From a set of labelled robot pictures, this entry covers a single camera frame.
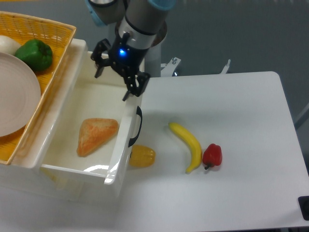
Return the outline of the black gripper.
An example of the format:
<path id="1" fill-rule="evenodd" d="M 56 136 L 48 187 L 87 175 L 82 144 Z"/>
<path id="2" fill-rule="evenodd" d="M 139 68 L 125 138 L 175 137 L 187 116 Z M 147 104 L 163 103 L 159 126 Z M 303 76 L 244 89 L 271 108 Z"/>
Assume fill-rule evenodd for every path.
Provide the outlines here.
<path id="1" fill-rule="evenodd" d="M 150 80 L 150 74 L 141 72 L 139 68 L 149 48 L 134 48 L 128 44 L 131 39 L 129 32 L 125 32 L 123 37 L 120 37 L 117 32 L 112 46 L 108 39 L 103 39 L 97 43 L 91 55 L 91 59 L 95 62 L 97 68 L 95 78 L 99 78 L 104 68 L 109 66 L 123 77 L 127 87 L 123 101 L 126 101 L 130 95 L 140 97 Z M 109 58 L 102 57 L 102 54 L 106 51 Z"/>

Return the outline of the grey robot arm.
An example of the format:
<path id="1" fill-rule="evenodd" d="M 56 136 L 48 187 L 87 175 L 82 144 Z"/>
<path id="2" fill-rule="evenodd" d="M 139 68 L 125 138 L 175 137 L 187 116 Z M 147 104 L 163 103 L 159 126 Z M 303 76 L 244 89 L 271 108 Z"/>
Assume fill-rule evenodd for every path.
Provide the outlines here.
<path id="1" fill-rule="evenodd" d="M 98 26 L 119 23 L 115 40 L 99 41 L 91 59 L 101 76 L 105 67 L 110 66 L 123 77 L 127 92 L 139 97 L 146 89 L 150 74 L 140 71 L 140 64 L 153 45 L 157 34 L 165 23 L 174 0 L 87 0 L 86 5 L 94 23 Z"/>

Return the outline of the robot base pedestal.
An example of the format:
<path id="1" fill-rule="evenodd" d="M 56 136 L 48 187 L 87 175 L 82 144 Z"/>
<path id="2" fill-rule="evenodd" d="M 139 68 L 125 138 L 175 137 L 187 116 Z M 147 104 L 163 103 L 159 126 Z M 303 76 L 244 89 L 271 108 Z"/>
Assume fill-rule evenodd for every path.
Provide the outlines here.
<path id="1" fill-rule="evenodd" d="M 151 77 L 170 77 L 178 75 L 176 69 L 181 62 L 180 58 L 173 57 L 168 63 L 161 62 L 161 46 L 167 36 L 167 31 L 168 27 L 166 22 L 164 22 L 145 56 L 144 70 L 149 73 Z"/>

